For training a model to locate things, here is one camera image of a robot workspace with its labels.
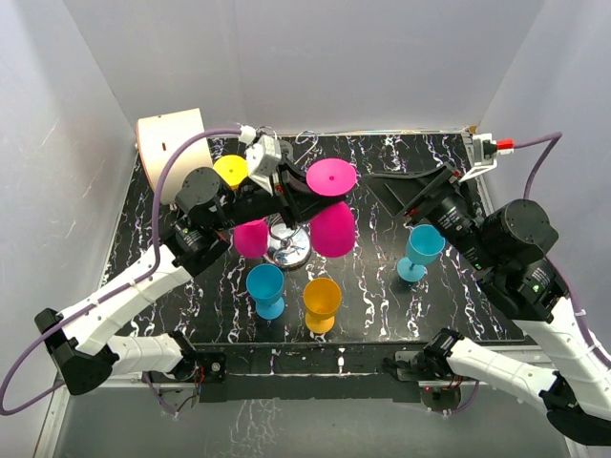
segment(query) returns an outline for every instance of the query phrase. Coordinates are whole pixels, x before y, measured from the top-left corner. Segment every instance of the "cable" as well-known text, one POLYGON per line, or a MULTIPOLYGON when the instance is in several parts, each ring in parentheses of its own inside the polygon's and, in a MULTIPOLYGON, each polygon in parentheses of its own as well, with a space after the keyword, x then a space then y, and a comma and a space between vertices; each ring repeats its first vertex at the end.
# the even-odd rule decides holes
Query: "cable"
POLYGON ((304 157, 306 157, 307 154, 310 151, 312 151, 314 148, 316 148, 316 145, 318 144, 318 135, 315 132, 313 132, 313 131, 303 131, 303 132, 297 134, 297 136, 295 137, 295 144, 296 145, 303 145, 306 142, 305 140, 299 141, 299 137, 301 135, 303 135, 303 134, 312 134, 312 135, 314 135, 314 140, 312 142, 312 146, 310 146, 305 153, 303 153, 301 156, 299 156, 299 158, 297 160, 295 160, 295 162, 294 162, 295 165, 297 165, 300 160, 302 160, 304 157))
MULTIPOLYGON (((170 156, 170 158, 168 159, 167 163, 165 164, 165 167, 163 167, 163 170, 161 171, 161 174, 159 175, 158 186, 157 186, 157 189, 155 190, 154 196, 153 196, 153 216, 152 216, 152 226, 153 226, 152 227, 152 229, 153 229, 152 232, 153 232, 153 236, 152 236, 152 245, 153 245, 153 252, 155 254, 155 262, 153 263, 153 266, 146 273, 144 273, 144 274, 140 275, 139 277, 135 278, 134 282, 139 283, 139 282, 149 278, 151 275, 153 275, 157 271, 157 269, 159 267, 159 264, 161 263, 160 242, 159 242, 159 206, 160 206, 160 203, 161 203, 161 189, 163 188, 163 184, 165 183, 165 180, 168 177, 170 169, 172 168, 174 163, 177 161, 179 156, 182 153, 184 153, 184 151, 189 146, 191 146, 193 143, 195 143, 195 142, 197 142, 197 141, 199 141, 199 140, 201 140, 203 138, 208 138, 209 136, 215 136, 215 135, 241 135, 241 134, 242 134, 242 131, 240 129, 211 129, 209 131, 202 132, 201 134, 197 134, 195 136, 192 136, 191 138, 186 140, 182 145, 180 145, 180 147, 170 156)), ((130 283, 122 284, 121 286, 117 287, 113 291, 110 291, 110 292, 106 293, 105 295, 103 295, 102 297, 100 297, 97 300, 97 302, 98 303, 106 302, 110 298, 113 298, 117 294, 122 293, 123 291, 126 291, 130 287, 131 287, 130 283)), ((70 317, 68 317, 68 318, 62 320, 61 322, 53 325, 52 327, 47 329, 44 333, 42 333, 38 338, 36 338, 34 340, 34 342, 32 342, 30 344, 30 346, 28 346, 24 350, 24 352, 17 358, 17 360, 12 364, 11 368, 9 369, 9 372, 7 372, 7 375, 4 378, 2 384, 0 385, 0 415, 2 415, 2 416, 14 415, 15 413, 18 413, 18 412, 28 408, 32 404, 37 403, 42 398, 48 396, 49 394, 53 393, 58 388, 60 388, 61 386, 64 385, 64 382, 58 382, 55 385, 53 385, 51 388, 43 391, 42 393, 40 393, 39 395, 33 397, 32 399, 30 399, 26 403, 22 404, 21 406, 18 406, 16 408, 11 408, 11 409, 5 409, 4 408, 4 398, 5 398, 6 394, 7 394, 7 389, 9 388, 9 384, 11 383, 11 380, 12 380, 13 376, 15 375, 15 372, 17 372, 17 369, 21 366, 21 364, 24 361, 26 361, 26 359, 32 354, 32 352, 39 345, 41 345, 43 342, 45 342, 47 339, 49 339, 49 337, 52 336, 55 332, 57 332, 58 330, 60 330, 64 326, 66 326, 67 324, 72 323, 74 320, 77 320, 78 318, 82 317, 83 315, 88 313, 93 308, 95 308, 95 304, 94 303, 90 303, 90 304, 86 305, 85 307, 83 307, 78 312, 76 312, 73 315, 71 315, 70 317)), ((153 391, 156 394, 158 394, 157 391, 154 388, 152 388, 152 389, 153 389, 153 391)))
POLYGON ((571 283, 566 279, 566 276, 562 274, 562 272, 558 269, 558 265, 553 262, 549 256, 546 257, 547 261, 556 269, 560 277, 566 283, 566 288, 569 290, 569 296, 571 298, 571 306, 573 307, 573 315, 575 315, 575 321, 577 323, 577 328, 579 329, 579 333, 587 343, 589 348, 592 348, 592 353, 596 355, 599 361, 607 368, 611 369, 611 360, 605 354, 605 352, 600 348, 599 345, 594 343, 594 338, 592 337, 592 333, 590 332, 590 327, 588 326, 588 321, 585 319, 585 310, 581 308, 579 304, 579 300, 577 294, 575 294, 575 290, 571 283))
POLYGON ((452 374, 452 379, 450 380, 450 384, 448 386, 444 386, 441 389, 452 389, 455 381, 456 381, 456 374, 452 374))
POLYGON ((450 383, 450 386, 448 387, 448 389, 454 389, 454 388, 458 388, 459 386, 462 385, 462 375, 458 376, 458 379, 456 380, 456 385, 453 385, 454 379, 452 378, 452 382, 450 383))
POLYGON ((531 195, 531 186, 533 185, 533 181, 535 180, 535 176, 537 175, 538 169, 541 167, 541 164, 543 163, 545 158, 552 152, 552 150, 556 146, 556 143, 558 143, 561 138, 562 132, 554 132, 553 134, 541 136, 539 138, 535 138, 534 140, 525 141, 523 143, 516 143, 514 145, 514 149, 517 150, 519 148, 527 148, 529 146, 534 146, 549 141, 548 145, 543 150, 543 153, 541 153, 541 156, 537 159, 537 162, 535 163, 533 170, 531 170, 528 179, 526 180, 526 186, 524 187, 524 198, 528 198, 531 195))
MULTIPOLYGON (((524 187, 524 198, 529 198, 531 195, 531 187, 533 185, 533 181, 535 180, 535 176, 537 175, 538 169, 543 164, 543 161, 549 156, 550 152, 556 146, 556 143, 562 138, 562 132, 554 132, 553 134, 549 134, 546 136, 542 136, 540 138, 535 138, 534 140, 526 141, 523 143, 517 143, 514 145, 515 149, 518 148, 527 148, 529 146, 538 145, 540 143, 545 143, 549 141, 549 144, 541 153, 541 156, 537 159, 537 162, 533 166, 533 170, 531 170, 528 179, 526 180, 526 185, 524 187)), ((575 293, 575 289, 571 286, 571 283, 566 279, 560 270, 558 269, 558 265, 553 262, 549 257, 546 257, 547 261, 556 269, 560 277, 566 283, 566 287, 569 290, 569 296, 571 298, 571 305, 573 307, 573 314, 575 315, 575 321, 577 322, 579 333, 588 344, 589 347, 592 348, 592 352, 597 356, 599 361, 604 364, 607 369, 611 369, 611 359, 605 354, 605 352, 594 343, 594 338, 592 337, 592 333, 590 332, 590 328, 588 326, 587 320, 585 319, 585 311, 579 305, 579 299, 577 294, 575 293)))
POLYGON ((479 380, 476 380, 475 385, 474 385, 474 390, 471 393, 471 396, 469 396, 469 399, 467 400, 467 402, 463 404, 462 406, 460 406, 459 408, 457 408, 456 410, 453 410, 452 414, 460 413, 466 410, 467 408, 469 408, 469 406, 474 403, 475 395, 477 394, 478 390, 479 390, 479 380))
POLYGON ((182 401, 182 404, 179 406, 179 408, 177 408, 177 409, 176 409, 176 412, 180 413, 180 411, 182 410, 182 408, 183 408, 183 407, 185 407, 185 406, 186 406, 186 404, 187 404, 189 401, 191 401, 192 399, 195 399, 195 398, 197 398, 197 397, 198 397, 198 395, 197 395, 197 394, 194 394, 194 395, 192 395, 192 396, 189 396, 187 399, 185 399, 184 401, 182 401))
POLYGON ((171 413, 175 417, 179 415, 179 409, 174 409, 172 406, 166 403, 165 399, 163 399, 163 396, 161 396, 159 392, 155 389, 155 387, 153 386, 153 382, 151 382, 151 377, 149 377, 148 372, 142 372, 142 380, 149 386, 149 388, 151 388, 151 391, 153 391, 153 394, 155 395, 159 403, 163 406, 163 408, 165 408, 169 413, 171 413))

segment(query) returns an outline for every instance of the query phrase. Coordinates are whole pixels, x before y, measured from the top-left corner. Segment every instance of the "table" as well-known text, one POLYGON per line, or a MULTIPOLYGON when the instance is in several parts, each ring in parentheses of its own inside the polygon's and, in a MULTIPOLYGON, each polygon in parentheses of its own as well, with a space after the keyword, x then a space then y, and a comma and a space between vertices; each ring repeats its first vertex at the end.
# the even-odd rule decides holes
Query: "table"
MULTIPOLYGON (((301 137, 300 144, 294 137, 285 139, 293 144, 295 157, 311 150, 300 162, 305 167, 333 156, 352 163, 359 175, 422 172, 446 160, 463 169, 469 167, 461 133, 328 135, 301 137)), ((210 150, 216 159, 241 154, 243 146, 233 138, 216 138, 210 140, 210 150)), ((152 200, 153 192, 138 162, 116 231, 107 278, 136 261, 149 245, 152 200)), ((354 250, 333 260, 313 254, 306 266, 286 273, 287 309, 278 320, 259 318, 246 293, 246 276, 261 261, 246 260, 230 249, 196 279, 134 317, 120 333, 149 336, 179 329, 194 344, 223 351, 232 345, 236 351, 241 348, 243 360, 250 359, 247 355, 253 349, 263 347, 288 352, 297 345, 295 348, 307 350, 309 355, 325 344, 355 349, 374 344, 359 350, 365 358, 383 344, 423 344, 442 327, 480 342, 523 339, 519 329, 491 307, 475 284, 474 270, 449 244, 439 260, 427 267, 424 280, 405 283, 396 275, 395 265, 405 256, 409 229, 392 220, 364 186, 355 188, 348 205, 358 227, 354 250), (313 335, 304 324, 302 293, 310 280, 326 276, 338 282, 344 298, 334 328, 324 335, 313 335)), ((165 210, 162 226, 173 220, 174 214, 165 210)), ((252 371, 252 361, 243 370, 252 371)))

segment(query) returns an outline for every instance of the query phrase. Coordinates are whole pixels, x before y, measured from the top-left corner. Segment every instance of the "blue cup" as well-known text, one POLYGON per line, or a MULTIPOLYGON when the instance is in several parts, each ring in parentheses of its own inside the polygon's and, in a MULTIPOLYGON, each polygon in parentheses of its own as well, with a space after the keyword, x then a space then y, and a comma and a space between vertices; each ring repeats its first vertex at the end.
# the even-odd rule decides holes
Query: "blue cup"
POLYGON ((421 281, 427 269, 424 267, 437 258, 446 246, 446 240, 430 224, 413 228, 408 239, 408 256, 397 262, 397 273, 405 281, 421 281))
POLYGON ((427 265, 441 253, 446 240, 430 224, 422 224, 413 228, 408 240, 408 258, 414 264, 427 265))
POLYGON ((246 290, 255 301, 257 314, 275 320, 284 312, 284 274, 273 264, 260 264, 246 277, 246 290))

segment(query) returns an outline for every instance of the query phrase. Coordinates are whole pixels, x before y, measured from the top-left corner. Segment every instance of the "white wall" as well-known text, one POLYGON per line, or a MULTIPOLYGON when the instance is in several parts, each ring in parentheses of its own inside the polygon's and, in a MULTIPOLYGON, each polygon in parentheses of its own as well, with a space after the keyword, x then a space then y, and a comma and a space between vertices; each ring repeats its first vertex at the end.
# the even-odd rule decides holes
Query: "white wall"
MULTIPOLYGON (((479 132, 523 140, 562 130, 531 198, 560 233, 552 250, 588 322, 611 348, 611 3, 548 1, 484 116, 479 132)), ((520 198, 541 152, 505 156, 487 176, 496 206, 520 198)))
POLYGON ((542 0, 64 0, 129 121, 455 128, 481 120, 542 0))
MULTIPOLYGON (((134 135, 59 0, 0 2, 0 377, 37 336, 45 307, 97 287, 135 158, 134 135)), ((15 407, 49 387, 37 351, 15 407)), ((0 455, 30 457, 48 401, 0 418, 0 455)))

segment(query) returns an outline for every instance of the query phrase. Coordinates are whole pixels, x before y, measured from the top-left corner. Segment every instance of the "floor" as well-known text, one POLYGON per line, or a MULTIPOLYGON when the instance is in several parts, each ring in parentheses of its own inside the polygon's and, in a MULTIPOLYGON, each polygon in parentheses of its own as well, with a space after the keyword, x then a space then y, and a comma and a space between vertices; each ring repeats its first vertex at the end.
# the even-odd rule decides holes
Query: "floor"
MULTIPOLYGON (((472 386, 464 387, 468 396, 472 386)), ((482 386, 443 418, 391 400, 247 400, 161 416, 146 388, 72 397, 55 458, 567 458, 562 436, 532 407, 482 386)))
MULTIPOLYGON (((449 160, 467 167, 461 134, 332 135, 310 137, 300 144, 294 137, 294 157, 304 166, 328 156, 352 163, 359 174, 376 171, 430 170, 449 160)), ((213 158, 240 153, 235 139, 210 143, 213 158)), ((153 193, 138 163, 123 208, 107 278, 134 262, 150 241, 153 193)), ((280 319, 259 318, 245 290, 245 278, 259 260, 245 260, 230 249, 213 266, 183 288, 172 291, 136 316, 123 335, 157 335, 173 329, 194 344, 262 343, 425 343, 441 327, 449 326, 477 341, 521 340, 511 322, 496 313, 474 281, 474 271, 450 245, 428 266, 428 275, 409 284, 396 275, 405 256, 410 228, 394 221, 364 186, 357 186, 348 204, 357 219, 358 240, 340 259, 312 255, 303 268, 285 276, 286 310, 280 319), (334 328, 313 335, 304 324, 302 293, 308 281, 331 277, 343 292, 334 328)), ((174 215, 166 211, 162 224, 174 215)))

